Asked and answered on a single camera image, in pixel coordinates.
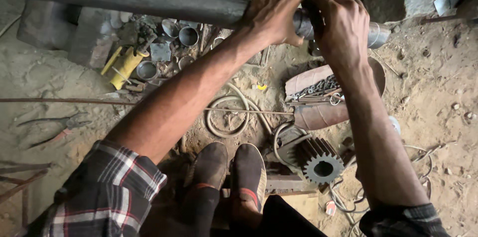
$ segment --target gear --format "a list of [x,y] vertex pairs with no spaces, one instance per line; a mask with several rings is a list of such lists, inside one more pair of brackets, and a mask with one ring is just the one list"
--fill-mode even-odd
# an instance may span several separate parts
[[304,176],[317,185],[330,184],[344,169],[342,158],[324,139],[303,141],[297,148],[297,159]]

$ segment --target shirt sleeve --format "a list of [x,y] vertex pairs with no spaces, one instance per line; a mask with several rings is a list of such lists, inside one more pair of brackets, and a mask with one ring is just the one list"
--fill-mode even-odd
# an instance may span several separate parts
[[27,236],[136,236],[166,176],[148,158],[97,141]]
[[381,206],[360,220],[367,237],[450,237],[442,226],[433,204],[420,206]]

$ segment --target workshop floor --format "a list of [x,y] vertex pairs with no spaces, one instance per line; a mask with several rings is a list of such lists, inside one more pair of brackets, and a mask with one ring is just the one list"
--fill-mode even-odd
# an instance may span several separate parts
[[[0,0],[0,29],[18,16],[23,0]],[[383,95],[389,114],[397,118],[402,129],[403,142],[422,148],[432,148],[439,143],[457,140],[457,144],[438,150],[433,154],[432,202],[436,206],[444,227],[451,236],[468,233],[478,235],[478,120],[466,120],[466,112],[478,113],[478,32],[463,21],[419,26],[417,20],[407,20],[399,25],[389,41],[377,53],[387,74],[387,87]],[[108,98],[106,93],[114,89],[97,72],[85,69],[66,60],[66,52],[45,51],[16,40],[18,23],[0,38],[0,96],[2,98]],[[456,46],[454,40],[460,34]],[[290,77],[317,67],[318,59],[309,56],[307,46],[294,48],[288,45],[275,46],[266,68],[244,66],[231,80],[262,110],[289,111],[281,103],[284,98],[284,83]],[[423,56],[424,49],[431,55]],[[372,51],[371,57],[377,58]],[[400,79],[386,65],[399,74],[408,73]],[[253,84],[268,85],[266,90],[252,89]],[[218,96],[230,92],[223,88]],[[409,96],[406,103],[402,99]],[[453,110],[451,105],[459,103]],[[0,161],[24,163],[53,162],[46,177],[33,183],[30,190],[30,218],[38,216],[53,201],[54,192],[60,188],[70,173],[78,166],[93,142],[101,139],[131,107],[111,105],[67,103],[4,103],[0,104]],[[72,135],[59,142],[27,149],[28,145],[51,136],[58,130],[46,126],[16,127],[17,124],[34,118],[64,117],[77,112],[88,112],[91,124],[74,130]],[[243,114],[213,114],[213,123],[219,129],[232,130],[242,122]],[[267,116],[273,126],[286,121],[280,116]],[[348,122],[328,129],[312,132],[326,138],[333,146],[351,135]],[[226,139],[230,155],[238,144],[251,142],[260,145],[266,138],[266,130],[252,115],[248,128],[237,138]],[[198,152],[214,137],[204,125],[201,115],[187,133],[187,148]],[[428,169],[425,160],[416,165],[417,172]],[[360,188],[355,179],[355,168],[344,173],[344,184],[338,192],[348,206]],[[10,186],[0,183],[0,193]],[[327,216],[321,210],[329,201],[328,195],[319,197],[319,224],[328,236],[345,234],[350,225],[343,213]],[[11,197],[0,205],[0,236],[10,236],[21,224],[21,196]]]

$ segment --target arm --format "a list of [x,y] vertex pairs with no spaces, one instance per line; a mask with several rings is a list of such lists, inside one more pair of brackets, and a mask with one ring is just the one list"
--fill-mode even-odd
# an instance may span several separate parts
[[393,130],[367,62],[369,15],[360,0],[308,0],[320,9],[315,41],[343,89],[357,153],[357,171],[370,207],[430,203],[400,136]]
[[155,90],[106,136],[158,163],[214,94],[270,44],[302,44],[293,14],[302,0],[252,0],[247,25]]

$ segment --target shoe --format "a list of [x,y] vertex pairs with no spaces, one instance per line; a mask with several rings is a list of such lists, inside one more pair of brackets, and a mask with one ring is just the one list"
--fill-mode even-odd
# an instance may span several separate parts
[[184,187],[214,187],[220,190],[228,168],[228,149],[220,142],[208,144],[189,167]]
[[257,210],[262,209],[266,189],[266,167],[253,144],[242,144],[236,151],[231,169],[231,194],[242,201],[253,200]]

